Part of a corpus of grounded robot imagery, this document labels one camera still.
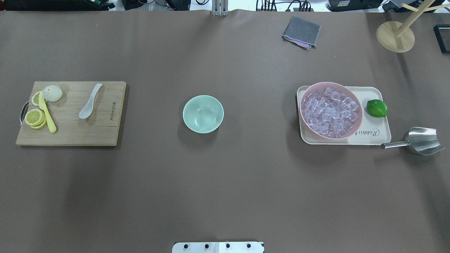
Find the white ceramic spoon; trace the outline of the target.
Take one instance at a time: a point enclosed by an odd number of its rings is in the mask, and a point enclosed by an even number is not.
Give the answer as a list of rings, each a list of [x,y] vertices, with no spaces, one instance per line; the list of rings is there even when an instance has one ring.
[[[102,83],[97,83],[94,86],[86,105],[81,109],[81,111],[78,114],[80,119],[86,119],[86,118],[90,117],[90,115],[92,114],[95,97],[96,97],[98,91],[100,90],[100,88],[102,87],[102,85],[103,85]]]

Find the mint green bowl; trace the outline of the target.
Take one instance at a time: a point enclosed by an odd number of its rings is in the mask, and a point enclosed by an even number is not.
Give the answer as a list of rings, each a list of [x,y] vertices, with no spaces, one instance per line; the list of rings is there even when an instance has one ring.
[[[182,118],[191,131],[209,134],[223,122],[224,108],[220,101],[212,96],[195,96],[185,104]]]

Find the pink bowl of ice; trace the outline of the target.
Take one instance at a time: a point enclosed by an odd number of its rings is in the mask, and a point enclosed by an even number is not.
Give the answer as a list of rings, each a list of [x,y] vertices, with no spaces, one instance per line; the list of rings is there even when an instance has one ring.
[[[335,82],[319,82],[299,96],[299,117],[304,128],[327,140],[344,140],[362,125],[363,109],[359,99]]]

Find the metal ice scoop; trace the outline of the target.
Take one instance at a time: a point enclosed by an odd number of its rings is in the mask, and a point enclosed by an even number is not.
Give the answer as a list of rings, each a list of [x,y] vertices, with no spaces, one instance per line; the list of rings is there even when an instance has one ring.
[[[437,130],[433,128],[413,127],[401,142],[382,143],[382,149],[407,147],[413,154],[431,155],[444,150],[437,139]]]

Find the grey folded cloth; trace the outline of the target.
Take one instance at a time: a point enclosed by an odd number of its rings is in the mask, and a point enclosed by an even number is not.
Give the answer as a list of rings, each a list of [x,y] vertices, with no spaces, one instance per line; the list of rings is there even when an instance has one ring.
[[[282,38],[306,50],[317,46],[321,25],[299,17],[292,17]]]

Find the wooden cutting board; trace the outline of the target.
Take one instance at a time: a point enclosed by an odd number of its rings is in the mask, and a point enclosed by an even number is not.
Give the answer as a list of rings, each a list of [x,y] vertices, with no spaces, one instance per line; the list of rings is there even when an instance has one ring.
[[[48,85],[58,85],[62,98],[48,102],[47,107],[55,123],[56,131],[51,133],[45,125],[33,129],[23,123],[16,140],[17,145],[33,146],[116,146],[121,125],[122,110],[126,93],[123,81],[102,82],[95,96],[93,111],[85,119],[79,112],[87,103],[93,88],[92,82],[46,82],[36,81],[32,95]]]

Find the cream plastic tray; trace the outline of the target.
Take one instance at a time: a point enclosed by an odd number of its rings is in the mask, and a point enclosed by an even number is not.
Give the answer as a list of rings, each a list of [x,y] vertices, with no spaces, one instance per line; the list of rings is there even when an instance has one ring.
[[[391,132],[387,117],[372,117],[366,112],[366,104],[369,100],[383,100],[381,92],[374,87],[347,86],[347,88],[359,99],[363,114],[360,128],[347,139],[330,140],[313,133],[301,116],[298,114],[300,135],[302,139],[311,145],[381,145],[391,141]]]

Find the green lime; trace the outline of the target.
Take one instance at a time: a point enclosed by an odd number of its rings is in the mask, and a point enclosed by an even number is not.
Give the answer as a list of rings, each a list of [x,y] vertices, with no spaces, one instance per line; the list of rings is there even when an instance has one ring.
[[[373,99],[366,103],[366,111],[372,117],[386,117],[388,108],[382,100]]]

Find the yellow plastic knife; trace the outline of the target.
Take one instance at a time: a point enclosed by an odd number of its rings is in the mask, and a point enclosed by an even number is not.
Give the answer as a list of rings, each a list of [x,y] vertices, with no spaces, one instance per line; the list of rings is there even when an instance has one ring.
[[[57,131],[57,128],[56,128],[56,125],[51,117],[51,114],[50,114],[48,108],[47,108],[47,105],[46,105],[46,102],[45,102],[44,96],[43,96],[43,91],[39,91],[38,104],[39,104],[39,109],[44,111],[49,131],[51,133],[55,133]]]

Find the lemon slice stack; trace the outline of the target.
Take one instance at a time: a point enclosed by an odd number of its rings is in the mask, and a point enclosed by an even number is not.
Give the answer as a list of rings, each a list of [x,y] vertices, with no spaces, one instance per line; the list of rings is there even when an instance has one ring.
[[[32,109],[25,115],[24,121],[33,129],[40,129],[46,125],[46,115],[41,109]]]

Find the single lemon slice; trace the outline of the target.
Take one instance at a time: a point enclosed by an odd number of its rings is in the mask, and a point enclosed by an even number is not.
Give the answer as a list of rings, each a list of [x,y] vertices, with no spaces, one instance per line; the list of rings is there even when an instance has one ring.
[[[32,96],[32,100],[31,100],[32,104],[36,107],[40,106],[40,104],[39,104],[40,93],[41,93],[41,91],[38,91],[38,92],[34,93],[34,95]]]

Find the wooden cup tree stand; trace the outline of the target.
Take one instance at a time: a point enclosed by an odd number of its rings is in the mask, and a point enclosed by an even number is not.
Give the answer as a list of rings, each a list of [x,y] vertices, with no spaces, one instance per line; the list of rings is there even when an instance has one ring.
[[[415,36],[410,26],[424,12],[449,7],[450,4],[443,4],[431,7],[434,0],[425,0],[417,8],[402,3],[402,7],[411,10],[412,14],[403,23],[399,21],[386,21],[376,30],[378,42],[387,50],[395,53],[405,53],[411,50],[415,43]]]

